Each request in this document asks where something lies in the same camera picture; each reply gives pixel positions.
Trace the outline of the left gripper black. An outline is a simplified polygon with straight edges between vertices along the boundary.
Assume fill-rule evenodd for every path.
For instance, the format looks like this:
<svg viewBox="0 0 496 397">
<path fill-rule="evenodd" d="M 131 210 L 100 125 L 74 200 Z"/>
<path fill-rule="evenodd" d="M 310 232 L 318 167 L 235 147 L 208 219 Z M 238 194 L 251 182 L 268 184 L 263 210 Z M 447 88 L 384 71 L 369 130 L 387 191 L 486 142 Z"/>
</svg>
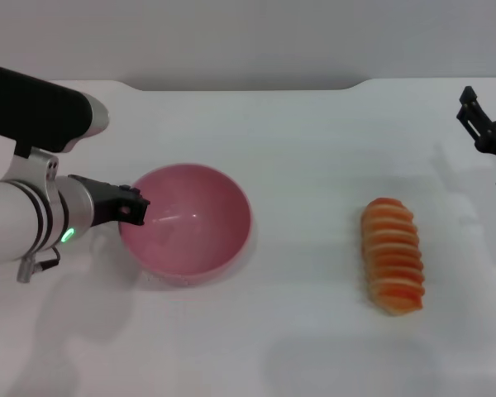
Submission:
<svg viewBox="0 0 496 397">
<path fill-rule="evenodd" d="M 72 228 L 91 228 L 116 220 L 143 226 L 149 205 L 141 191 L 130 185 L 68 176 L 68 225 Z"/>
</svg>

